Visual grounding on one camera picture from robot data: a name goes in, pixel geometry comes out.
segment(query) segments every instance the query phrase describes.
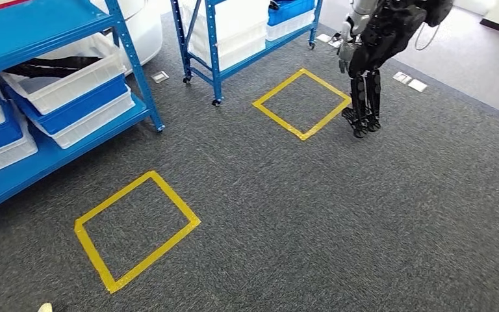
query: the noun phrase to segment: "yellow floor tape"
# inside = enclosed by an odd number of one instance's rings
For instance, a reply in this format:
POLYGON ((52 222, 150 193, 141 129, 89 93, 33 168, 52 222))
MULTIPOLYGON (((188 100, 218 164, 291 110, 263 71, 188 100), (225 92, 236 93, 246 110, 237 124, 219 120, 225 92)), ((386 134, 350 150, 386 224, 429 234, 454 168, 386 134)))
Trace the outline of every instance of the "yellow floor tape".
POLYGON ((253 102, 253 106, 257 107, 260 111, 264 112, 265 115, 269 116, 271 119, 273 119, 275 122, 277 122, 279 125, 284 127, 286 130, 290 131, 291 133, 295 134, 298 138, 301 140, 307 140, 311 135, 315 134, 319 130, 321 130, 330 120, 332 120, 337 114, 339 114, 347 105, 351 103, 351 97, 346 95, 345 93, 341 92, 340 90, 337 90, 333 86, 331 86, 329 83, 325 82, 321 78, 317 77, 313 73, 309 72, 305 68, 302 68, 298 70, 294 75, 283 81, 281 84, 273 88, 271 91, 269 91, 267 94, 265 94, 261 99, 258 99, 257 101, 253 102), (286 88, 290 83, 293 83, 297 78, 301 77, 302 75, 307 75, 317 83, 320 83, 322 86, 326 87, 328 90, 334 92, 335 94, 339 95, 343 101, 339 103, 339 105, 334 108, 331 112, 329 112, 324 118, 322 118, 316 125, 314 125, 310 130, 308 130, 305 133, 302 133, 301 131, 297 130, 294 126, 290 125, 287 123, 284 119, 280 118, 278 115, 267 109, 263 103, 272 98, 275 94, 280 92, 280 90, 286 88))
POLYGON ((190 210, 188 205, 175 193, 175 191, 163 180, 163 178, 158 175, 155 171, 150 171, 145 173, 142 177, 134 180, 131 184, 127 185, 125 188, 121 189, 119 192, 115 193, 112 197, 105 200, 103 203, 93 208, 91 211, 84 214, 82 217, 75 221, 73 227, 79 242, 85 249, 89 260, 97 270, 102 282, 110 292, 110 294, 115 293, 122 287, 127 285, 135 277, 137 277, 142 271, 147 269, 152 263, 164 255, 169 249, 175 246, 181 239, 187 236, 196 226, 200 224, 199 218, 190 210), (124 276, 122 276, 117 281, 114 280, 110 270, 104 264, 104 261, 100 257, 98 251, 96 250, 91 238, 87 234, 87 231, 83 227, 83 224, 89 221, 94 216, 98 215, 104 209, 112 205, 114 202, 118 201, 120 198, 124 197, 127 193, 144 183, 146 180, 152 179, 156 184, 162 189, 162 191, 171 199, 171 201, 181 210, 181 212, 188 218, 188 224, 179 232, 177 232, 173 237, 171 237, 165 244, 160 246, 134 268, 128 271, 124 276))

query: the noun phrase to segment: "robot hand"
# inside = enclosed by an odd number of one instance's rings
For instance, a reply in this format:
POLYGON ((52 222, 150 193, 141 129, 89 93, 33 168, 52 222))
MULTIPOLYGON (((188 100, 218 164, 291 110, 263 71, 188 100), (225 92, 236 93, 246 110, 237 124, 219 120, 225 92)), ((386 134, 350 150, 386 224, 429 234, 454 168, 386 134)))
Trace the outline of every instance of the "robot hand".
POLYGON ((349 70, 349 64, 351 63, 351 59, 353 58, 353 54, 355 54, 357 46, 358 45, 355 42, 342 40, 337 51, 337 55, 339 56, 339 69, 341 70, 341 73, 346 73, 346 71, 349 70))

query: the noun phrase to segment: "gray carpet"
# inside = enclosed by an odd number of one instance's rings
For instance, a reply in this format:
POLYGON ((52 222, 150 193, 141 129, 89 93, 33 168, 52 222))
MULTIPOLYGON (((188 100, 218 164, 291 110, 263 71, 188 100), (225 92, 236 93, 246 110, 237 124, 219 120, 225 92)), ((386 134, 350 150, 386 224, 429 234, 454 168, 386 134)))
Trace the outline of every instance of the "gray carpet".
POLYGON ((309 76, 302 75, 268 99, 263 106, 305 133, 344 100, 309 76))
MULTIPOLYGON (((171 76, 152 85, 167 129, 140 123, 0 206, 0 311, 499 311, 498 111, 391 61, 380 132, 357 140, 337 116, 302 142, 251 102, 301 67, 348 93, 329 46, 299 38, 228 80, 216 109, 201 79, 181 83, 164 24, 146 73, 171 76), (426 91, 390 78, 401 69, 426 91), (201 224, 109 294, 73 222, 149 170, 201 224)), ((299 105, 307 127, 331 107, 313 96, 271 107, 299 105)), ((87 231, 117 277, 184 222, 149 184, 87 231)))

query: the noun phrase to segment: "shelf frame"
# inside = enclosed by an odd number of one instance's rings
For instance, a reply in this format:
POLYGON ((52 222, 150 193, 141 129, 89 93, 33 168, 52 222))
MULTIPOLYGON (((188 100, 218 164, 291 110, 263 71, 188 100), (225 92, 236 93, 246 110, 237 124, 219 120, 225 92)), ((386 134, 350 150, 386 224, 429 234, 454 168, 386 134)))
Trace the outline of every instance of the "shelf frame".
POLYGON ((238 73, 240 70, 252 65, 254 62, 265 57, 271 52, 279 49, 285 44, 291 42, 293 39, 301 36, 302 34, 310 31, 309 34, 309 47, 314 49, 314 40, 316 36, 316 29, 318 28, 318 21, 320 19, 320 11, 322 9, 322 1, 317 0, 316 7, 314 10, 314 20, 311 24, 304 26, 297 31, 294 31, 286 36, 279 38, 273 42, 267 42, 266 47, 261 52, 258 52, 251 57, 235 64, 226 70, 221 71, 219 69, 219 53, 217 48, 217 30, 215 22, 215 6, 226 0, 204 0, 206 19, 207 19, 207 32, 209 36, 209 51, 211 53, 211 65, 208 65, 204 60, 195 56, 193 53, 188 51, 188 43, 190 42, 190 37, 192 36, 192 31, 194 30, 194 24, 198 16, 198 10, 202 0, 196 1, 196 7, 194 8, 192 17, 190 19, 190 24, 188 26, 188 31, 185 32, 183 26, 183 18, 181 16, 181 9, 179 6, 179 0, 170 0, 172 6, 172 12, 175 22, 175 29, 177 31, 177 39, 179 41, 179 49, 181 50, 181 60, 183 61, 183 70, 185 72, 185 78, 183 81, 185 83, 189 82, 191 78, 196 74, 201 77, 204 81, 209 83, 213 87, 214 98, 213 105, 220 105, 223 100, 222 83, 224 80, 230 78, 234 74, 238 73), (210 75, 206 75, 201 70, 193 67, 191 65, 191 60, 195 60, 200 63, 205 69, 207 69, 210 75))
POLYGON ((0 22, 3 24, 0 27, 8 28, 10 36, 27 36, 21 40, 16 40, 16 44, 18 42, 22 43, 18 47, 8 47, 6 40, 0 38, 0 42, 5 42, 5 46, 0 47, 0 71, 111 28, 114 43, 118 47, 120 46, 120 41, 123 44, 142 95, 142 99, 139 99, 133 94, 133 101, 135 102, 133 108, 68 149, 61 149, 51 138, 41 133, 35 127, 30 127, 30 133, 35 138, 39 151, 26 159, 0 170, 0 204, 146 117, 151 118, 158 132, 161 132, 165 128, 142 70, 140 60, 136 54, 118 0, 105 1, 110 12, 109 14, 102 12, 91 4, 89 0, 31 0, 0 10, 0 22), (39 38, 39 36, 32 40, 30 36, 32 32, 15 34, 14 27, 11 27, 12 23, 20 22, 20 25, 25 26, 24 29, 29 29, 29 27, 33 26, 35 27, 34 30, 37 30, 40 27, 40 25, 37 25, 38 17, 41 20, 49 19, 46 16, 38 16, 38 12, 40 14, 41 12, 46 12, 46 10, 60 12, 55 6, 64 8, 64 5, 75 5, 72 10, 80 10, 79 14, 76 15, 80 16, 80 18, 77 18, 75 21, 77 23, 76 26, 71 29, 64 29, 64 23, 58 21, 55 23, 56 29, 46 29, 44 31, 50 34, 47 38, 39 38))

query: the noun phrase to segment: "shelf post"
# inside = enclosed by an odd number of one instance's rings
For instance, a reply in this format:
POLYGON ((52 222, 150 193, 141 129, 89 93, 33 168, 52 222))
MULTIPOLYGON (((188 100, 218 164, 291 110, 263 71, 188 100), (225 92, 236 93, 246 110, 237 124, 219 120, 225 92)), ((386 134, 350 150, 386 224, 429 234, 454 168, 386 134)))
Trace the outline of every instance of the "shelf post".
POLYGON ((316 8, 314 9, 314 21, 313 27, 311 28, 311 34, 309 35, 309 43, 313 44, 316 37, 316 29, 318 28, 318 20, 320 19, 320 11, 322 10, 322 1, 317 0, 316 8))
POLYGON ((219 70, 219 52, 217 49, 217 27, 215 24, 215 2, 216 0, 205 0, 207 18, 207 33, 209 35, 209 51, 211 52, 211 73, 213 76, 213 92, 215 93, 214 105, 219 105, 223 98, 221 90, 221 73, 219 70))
POLYGON ((171 0, 171 9, 173 12, 173 21, 175 22, 175 30, 177 31, 177 39, 179 41, 179 49, 181 50, 181 60, 183 61, 183 69, 185 71, 185 79, 187 81, 192 78, 192 70, 190 69, 190 57, 188 56, 188 41, 185 38, 185 30, 183 28, 183 19, 181 17, 181 9, 179 8, 179 0, 171 0))
POLYGON ((140 93, 142 94, 142 99, 144 100, 144 103, 146 103, 146 108, 150 111, 150 118, 152 119, 152 122, 154 123, 157 131, 162 131, 165 126, 160 119, 158 108, 156 108, 156 104, 154 102, 154 99, 152 98, 150 87, 148 86, 148 82, 146 81, 144 72, 142 71, 142 66, 140 65, 138 55, 136 54, 131 35, 127 30, 127 25, 125 24, 125 19, 123 18, 123 13, 118 4, 118 0, 105 1, 110 14, 113 15, 116 19, 114 32, 117 32, 119 39, 121 39, 123 43, 123 48, 127 53, 127 57, 129 57, 129 61, 131 62, 131 66, 133 67, 134 76, 138 83, 140 93))

